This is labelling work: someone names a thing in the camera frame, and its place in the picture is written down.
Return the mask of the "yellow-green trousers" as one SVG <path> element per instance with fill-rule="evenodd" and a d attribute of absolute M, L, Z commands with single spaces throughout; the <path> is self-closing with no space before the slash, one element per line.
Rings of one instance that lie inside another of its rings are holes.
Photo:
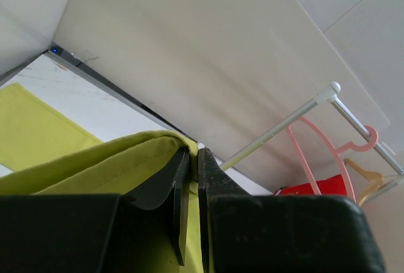
<path fill-rule="evenodd" d="M 143 131 L 109 142 L 72 122 L 20 84 L 1 89 L 2 195 L 125 194 L 184 149 L 198 177 L 197 144 L 170 130 Z"/>

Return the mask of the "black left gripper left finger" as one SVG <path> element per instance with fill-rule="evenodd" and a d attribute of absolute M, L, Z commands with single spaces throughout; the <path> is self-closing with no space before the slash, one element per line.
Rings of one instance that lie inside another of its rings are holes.
<path fill-rule="evenodd" d="M 126 198 L 143 212 L 159 212 L 179 265 L 186 258 L 189 208 L 190 154 L 181 147 L 161 170 L 126 193 Z"/>

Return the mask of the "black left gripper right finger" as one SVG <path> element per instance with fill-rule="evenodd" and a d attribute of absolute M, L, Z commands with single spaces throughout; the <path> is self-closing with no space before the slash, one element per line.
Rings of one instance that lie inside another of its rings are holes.
<path fill-rule="evenodd" d="M 203 272 L 209 272 L 209 198 L 216 195 L 249 194 L 220 169 L 211 150 L 203 148 L 198 153 L 199 226 Z"/>

